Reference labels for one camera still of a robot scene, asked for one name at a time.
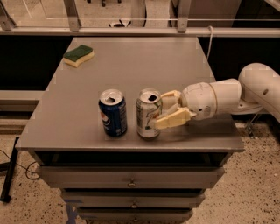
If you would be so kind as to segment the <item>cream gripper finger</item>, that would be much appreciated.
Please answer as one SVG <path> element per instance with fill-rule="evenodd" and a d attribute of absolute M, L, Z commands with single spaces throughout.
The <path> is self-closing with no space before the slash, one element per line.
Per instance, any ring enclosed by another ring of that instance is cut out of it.
<path fill-rule="evenodd" d="M 158 130 L 177 127 L 186 124 L 195 116 L 196 114 L 189 108 L 178 108 L 177 111 L 157 119 L 154 126 Z"/>
<path fill-rule="evenodd" d="M 173 113 L 181 108 L 181 93 L 178 90 L 172 90 L 161 95 L 163 111 Z"/>

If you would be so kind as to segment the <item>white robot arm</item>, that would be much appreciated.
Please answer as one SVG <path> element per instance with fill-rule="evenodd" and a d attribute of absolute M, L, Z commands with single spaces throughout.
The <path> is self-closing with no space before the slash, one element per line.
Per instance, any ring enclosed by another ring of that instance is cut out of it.
<path fill-rule="evenodd" d="M 159 130 L 190 120 L 205 120 L 219 114 L 256 114 L 266 110 L 280 121 L 280 75 L 269 66 L 252 63 L 238 78 L 200 82 L 183 91 L 162 95 L 163 114 L 153 121 Z"/>

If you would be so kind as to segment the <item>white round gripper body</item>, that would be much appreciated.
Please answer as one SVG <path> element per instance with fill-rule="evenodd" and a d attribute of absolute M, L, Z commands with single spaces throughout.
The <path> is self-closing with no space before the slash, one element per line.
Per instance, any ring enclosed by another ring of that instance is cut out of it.
<path fill-rule="evenodd" d="M 213 87 L 205 82 L 186 87 L 182 91 L 182 106 L 189 108 L 194 120 L 212 118 L 217 109 Z"/>

